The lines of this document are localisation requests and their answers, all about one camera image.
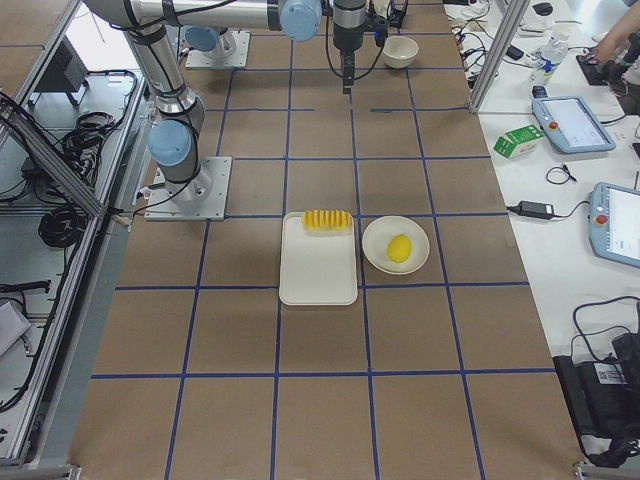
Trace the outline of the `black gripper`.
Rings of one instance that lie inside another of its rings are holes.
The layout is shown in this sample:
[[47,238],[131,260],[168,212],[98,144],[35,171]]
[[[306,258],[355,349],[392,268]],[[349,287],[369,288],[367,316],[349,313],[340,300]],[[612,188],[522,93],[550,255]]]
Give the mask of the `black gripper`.
[[341,52],[342,93],[350,94],[355,79],[355,51],[363,39],[363,2],[335,0],[333,3],[334,46]]

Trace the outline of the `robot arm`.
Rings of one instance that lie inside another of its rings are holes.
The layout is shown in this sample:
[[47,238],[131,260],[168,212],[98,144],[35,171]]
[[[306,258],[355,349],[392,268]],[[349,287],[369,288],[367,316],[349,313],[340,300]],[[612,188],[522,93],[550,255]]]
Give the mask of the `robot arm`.
[[187,26],[184,38],[190,48],[209,57],[226,57],[237,48],[228,27]]
[[171,195],[191,201],[209,188],[198,158],[204,105],[188,87],[167,36],[168,27],[218,33],[229,27],[282,31],[311,39],[327,22],[327,45],[339,52],[334,74],[344,93],[359,80],[355,57],[366,33],[384,27],[366,1],[89,1],[91,13],[124,33],[156,100],[160,119],[147,145]]

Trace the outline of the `person forearm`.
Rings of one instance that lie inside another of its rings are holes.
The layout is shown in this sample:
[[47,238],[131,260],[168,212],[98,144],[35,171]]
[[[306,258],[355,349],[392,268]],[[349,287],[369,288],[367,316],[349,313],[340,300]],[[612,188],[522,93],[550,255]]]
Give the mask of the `person forearm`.
[[605,63],[610,60],[628,37],[639,31],[640,4],[636,1],[627,12],[609,29],[594,50],[595,57]]

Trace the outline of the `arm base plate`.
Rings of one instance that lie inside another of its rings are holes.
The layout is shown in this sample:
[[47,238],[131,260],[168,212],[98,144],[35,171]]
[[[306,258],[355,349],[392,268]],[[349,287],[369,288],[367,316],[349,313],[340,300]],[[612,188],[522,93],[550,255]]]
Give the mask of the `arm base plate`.
[[227,70],[244,68],[248,60],[251,34],[249,31],[228,30],[217,40],[213,50],[195,47],[188,53],[185,67],[190,70]]
[[200,161],[199,174],[183,189],[183,185],[167,183],[160,167],[147,199],[151,203],[143,211],[148,221],[221,221],[225,217],[232,168],[231,157],[206,157]]

